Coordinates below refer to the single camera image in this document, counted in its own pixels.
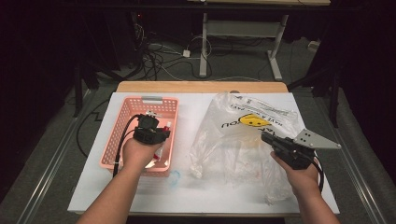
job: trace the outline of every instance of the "plastic bag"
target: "plastic bag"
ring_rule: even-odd
[[[263,130],[280,137],[300,132],[298,114],[263,101],[228,92],[209,105],[191,147],[191,172],[202,178],[221,173],[234,184],[262,184],[268,203],[292,195],[285,171],[271,158],[272,147],[261,140]]]

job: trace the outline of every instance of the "desk leg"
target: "desk leg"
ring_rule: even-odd
[[[206,48],[206,38],[207,38],[207,13],[204,13],[204,20],[202,24],[202,49],[201,49],[201,61],[199,66],[199,76],[206,77],[206,66],[207,66],[207,48]]]
[[[277,81],[281,81],[282,76],[280,75],[279,66],[277,65],[277,62],[276,62],[276,53],[277,53],[277,50],[279,49],[279,45],[282,40],[283,32],[285,32],[285,27],[286,27],[286,22],[288,21],[288,17],[289,17],[289,15],[284,15],[282,17],[282,21],[279,24],[279,27],[277,29],[274,49],[267,51],[268,60],[270,61],[271,68],[272,68],[273,74],[274,74],[274,78]]]

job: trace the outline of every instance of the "desk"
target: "desk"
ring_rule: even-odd
[[[303,5],[303,6],[328,6],[330,0],[210,0],[205,1],[205,4],[210,3],[226,3],[226,4],[256,4],[256,5]],[[271,65],[275,80],[281,81],[282,75],[280,74],[279,66],[276,62],[276,54],[282,40],[283,33],[286,28],[289,15],[283,15],[280,22],[257,22],[257,21],[219,21],[209,20],[207,13],[204,13],[203,18],[203,31],[202,31],[202,49],[200,61],[200,77],[206,77],[207,68],[207,52],[206,43],[208,35],[231,35],[231,36],[250,36],[250,37],[274,37],[275,44],[272,50],[267,50],[268,61]]]
[[[208,104],[216,92],[221,91],[248,92],[249,96],[260,98],[270,105],[283,105],[283,108],[298,111],[292,94],[286,91],[286,86],[282,83],[244,82],[244,85],[241,85],[240,82],[121,82],[109,103],[68,211],[84,212],[111,180],[111,173],[99,167],[100,157],[123,98],[140,94],[177,97],[179,113],[170,176],[142,176],[130,210],[131,214],[206,217],[298,216],[295,198],[268,205],[263,201],[261,188],[257,184],[241,183],[235,188],[224,184],[220,178],[196,179],[190,174],[189,152],[192,141]],[[327,180],[323,196],[334,213],[339,213]]]

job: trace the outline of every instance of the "pink plastic basket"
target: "pink plastic basket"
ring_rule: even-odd
[[[148,110],[156,113],[158,117],[156,119],[160,122],[158,127],[164,127],[168,122],[171,122],[170,136],[166,139],[163,144],[163,154],[159,161],[155,161],[154,165],[147,167],[142,175],[150,176],[169,176],[169,168],[172,158],[172,148],[175,136],[175,128],[177,125],[177,111],[178,111],[178,99],[170,97],[159,97],[159,96],[128,96],[125,97],[120,112],[118,114],[116,123],[114,124],[111,135],[107,140],[105,150],[100,160],[100,166],[107,168],[112,172],[114,169],[114,161],[117,154],[117,148],[120,143],[122,132],[125,128],[126,123],[133,115],[145,114]],[[129,125],[128,131],[134,129],[137,126],[137,119],[134,119]],[[132,138],[133,134],[130,133],[124,140],[124,143],[128,138]],[[122,152],[120,157],[120,167],[122,167]]]

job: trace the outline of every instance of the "yellow smiley face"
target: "yellow smiley face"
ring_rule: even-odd
[[[261,119],[259,116],[255,114],[248,114],[244,117],[239,118],[239,121],[243,124],[253,127],[261,127],[265,125],[270,125],[271,123],[265,119]]]

